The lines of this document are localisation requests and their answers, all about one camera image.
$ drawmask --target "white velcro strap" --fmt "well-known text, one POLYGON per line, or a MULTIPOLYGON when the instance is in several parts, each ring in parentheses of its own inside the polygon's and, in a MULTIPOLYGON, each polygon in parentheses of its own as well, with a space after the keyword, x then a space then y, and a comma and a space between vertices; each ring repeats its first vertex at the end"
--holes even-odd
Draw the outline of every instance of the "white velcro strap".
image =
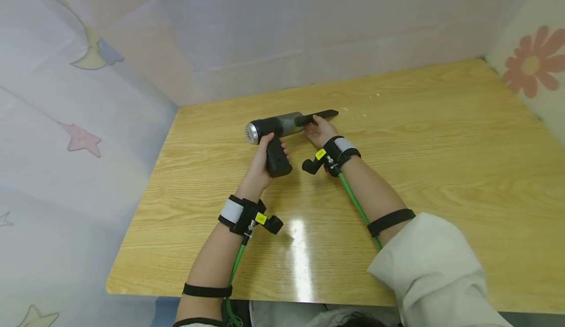
POLYGON ((243 211, 244 206, 237 204, 232 200, 227 200, 220 215, 235 224, 239 220, 239 217, 241 217, 241 212, 243 211))
POLYGON ((351 148, 357 149, 357 147, 354 147, 352 142, 349 142, 347 138, 337 138, 334 140, 334 143, 342 153, 351 148))

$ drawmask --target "hand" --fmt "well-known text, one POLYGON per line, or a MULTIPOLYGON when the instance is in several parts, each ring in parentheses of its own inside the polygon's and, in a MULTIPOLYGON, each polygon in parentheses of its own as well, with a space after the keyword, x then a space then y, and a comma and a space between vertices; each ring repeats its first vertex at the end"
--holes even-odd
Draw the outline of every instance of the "hand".
POLYGON ((337 129, 320 116, 314 115, 313 119, 315 123, 304 126, 304 133, 313 145, 315 145, 317 149, 320 149, 330 138, 338 135, 337 129))
MULTIPOLYGON (((267 172, 267 145, 275 137, 274 133, 270 133, 261 137, 257 152, 251 160, 248 172, 241 181, 235 196, 238 198, 247 198, 250 201, 258 202, 263 191, 271 185, 273 179, 267 172)), ((288 149, 284 141, 281 140, 282 149, 286 157, 288 157, 288 149)))

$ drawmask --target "yellow label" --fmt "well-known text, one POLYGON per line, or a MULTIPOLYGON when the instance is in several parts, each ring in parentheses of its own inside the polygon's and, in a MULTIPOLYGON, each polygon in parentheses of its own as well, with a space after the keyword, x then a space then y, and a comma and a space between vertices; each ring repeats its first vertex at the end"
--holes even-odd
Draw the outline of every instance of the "yellow label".
POLYGON ((316 159, 320 160, 321 157, 326 155, 326 150, 325 149, 320 149, 319 151, 316 152, 316 159))
POLYGON ((257 215, 255 216, 255 221, 264 225, 267 221, 267 216, 261 213, 257 213, 257 215))

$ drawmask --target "wooden table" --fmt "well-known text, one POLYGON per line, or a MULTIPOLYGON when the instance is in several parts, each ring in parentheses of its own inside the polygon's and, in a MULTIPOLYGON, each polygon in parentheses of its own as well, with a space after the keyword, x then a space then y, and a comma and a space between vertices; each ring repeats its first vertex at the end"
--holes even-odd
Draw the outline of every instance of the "wooden table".
MULTIPOLYGON (((179 296, 256 147, 253 119, 334 108, 334 124, 416 212, 459 227, 501 311, 565 312, 565 153, 483 62, 467 60, 180 108, 109 275, 112 294, 179 296)), ((263 194, 278 235, 254 231, 233 298, 393 305, 337 179, 294 171, 263 194)))

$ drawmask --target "elbow strap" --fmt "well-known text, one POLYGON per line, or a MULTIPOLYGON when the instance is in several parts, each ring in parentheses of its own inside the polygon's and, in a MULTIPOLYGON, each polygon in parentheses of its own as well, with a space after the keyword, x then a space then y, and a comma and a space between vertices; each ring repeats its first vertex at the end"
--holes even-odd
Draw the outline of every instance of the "elbow strap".
POLYGON ((209 288, 204 286, 188 285, 185 283, 182 293, 192 297, 201 298, 227 298, 231 297, 233 286, 227 288, 209 288))
POLYGON ((375 220, 367 226, 367 229, 369 229, 369 233, 371 233, 374 238, 378 237, 381 231, 414 218, 416 218, 416 215, 411 209, 399 209, 398 211, 388 213, 387 215, 375 220))
POLYGON ((226 326, 222 321, 214 320, 214 319, 207 319, 205 317, 193 317, 192 319, 184 319, 173 324, 173 327, 181 327, 181 326, 190 326, 191 324, 202 324, 202 325, 210 325, 210 326, 217 326, 217 327, 224 327, 226 326))

